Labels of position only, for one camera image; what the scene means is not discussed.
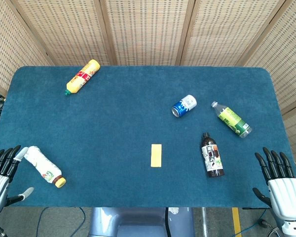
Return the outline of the blue table cloth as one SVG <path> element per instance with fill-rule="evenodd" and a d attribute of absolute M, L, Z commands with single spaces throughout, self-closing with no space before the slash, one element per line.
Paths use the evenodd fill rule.
<path fill-rule="evenodd" d="M 0 117 L 0 150 L 37 146 L 66 184 L 47 183 L 27 161 L 8 193 L 28 187 L 22 206 L 264 207 L 268 194 L 255 153 L 262 148 L 293 160 L 273 83 L 263 68 L 102 66 L 72 95 L 67 82 L 79 67 L 21 67 Z M 182 117 L 171 108 L 187 95 L 197 105 Z M 230 107 L 251 128 L 236 135 L 211 107 Z M 218 146 L 224 176 L 209 177 L 202 134 Z M 151 145 L 162 145 L 162 166 L 151 167 Z"/>

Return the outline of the blue and white can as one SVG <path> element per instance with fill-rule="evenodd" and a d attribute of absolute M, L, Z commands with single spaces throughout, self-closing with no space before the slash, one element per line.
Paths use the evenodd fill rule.
<path fill-rule="evenodd" d="M 187 112 L 196 107 L 197 101 L 192 95 L 187 95 L 179 102 L 174 104 L 171 108 L 172 114 L 179 118 L 184 116 Z"/>

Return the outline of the white bottle with yellow cap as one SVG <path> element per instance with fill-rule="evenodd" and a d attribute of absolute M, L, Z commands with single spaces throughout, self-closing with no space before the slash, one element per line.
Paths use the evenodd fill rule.
<path fill-rule="evenodd" d="M 28 147 L 24 158 L 36 168 L 46 182 L 54 184 L 57 188 L 65 185 L 66 179 L 60 168 L 51 162 L 37 146 Z"/>

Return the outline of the metal table leg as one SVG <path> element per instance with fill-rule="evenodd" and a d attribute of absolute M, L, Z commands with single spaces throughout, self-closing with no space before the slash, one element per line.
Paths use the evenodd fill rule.
<path fill-rule="evenodd" d="M 208 237 L 208 227 L 207 227 L 207 213 L 206 208 L 202 207 L 202 226 L 203 226 L 203 237 Z"/>

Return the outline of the dark brown drink bottle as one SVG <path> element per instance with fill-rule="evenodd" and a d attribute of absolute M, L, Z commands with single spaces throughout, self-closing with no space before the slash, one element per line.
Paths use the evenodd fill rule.
<path fill-rule="evenodd" d="M 203 133 L 202 136 L 200 148 L 208 176 L 211 178 L 224 176 L 222 160 L 215 140 L 208 132 Z"/>

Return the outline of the yellow bottle with green cap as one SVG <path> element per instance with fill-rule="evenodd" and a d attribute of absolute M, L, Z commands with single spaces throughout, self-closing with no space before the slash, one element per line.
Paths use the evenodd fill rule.
<path fill-rule="evenodd" d="M 65 95 L 77 93 L 100 69 L 100 64 L 90 60 L 66 85 Z"/>

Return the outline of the grey-blue robot torso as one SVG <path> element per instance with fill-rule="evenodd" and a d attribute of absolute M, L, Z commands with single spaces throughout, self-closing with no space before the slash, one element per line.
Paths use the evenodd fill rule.
<path fill-rule="evenodd" d="M 94 207 L 88 237 L 195 237 L 191 207 Z"/>

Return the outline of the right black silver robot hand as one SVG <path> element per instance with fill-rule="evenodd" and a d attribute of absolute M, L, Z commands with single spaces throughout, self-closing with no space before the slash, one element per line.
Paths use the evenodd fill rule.
<path fill-rule="evenodd" d="M 283 153 L 276 153 L 263 147 L 266 158 L 255 153 L 269 197 L 262 194 L 256 187 L 253 188 L 255 196 L 269 206 L 275 216 L 283 221 L 296 221 L 296 177 L 290 160 Z"/>

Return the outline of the clear bottle with green label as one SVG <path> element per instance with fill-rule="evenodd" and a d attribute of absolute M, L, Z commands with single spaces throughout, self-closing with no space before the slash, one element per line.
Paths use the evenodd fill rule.
<path fill-rule="evenodd" d="M 245 138 L 252 132 L 252 128 L 230 107 L 221 105 L 216 101 L 211 103 L 211 107 L 215 110 L 217 117 L 239 137 Z"/>

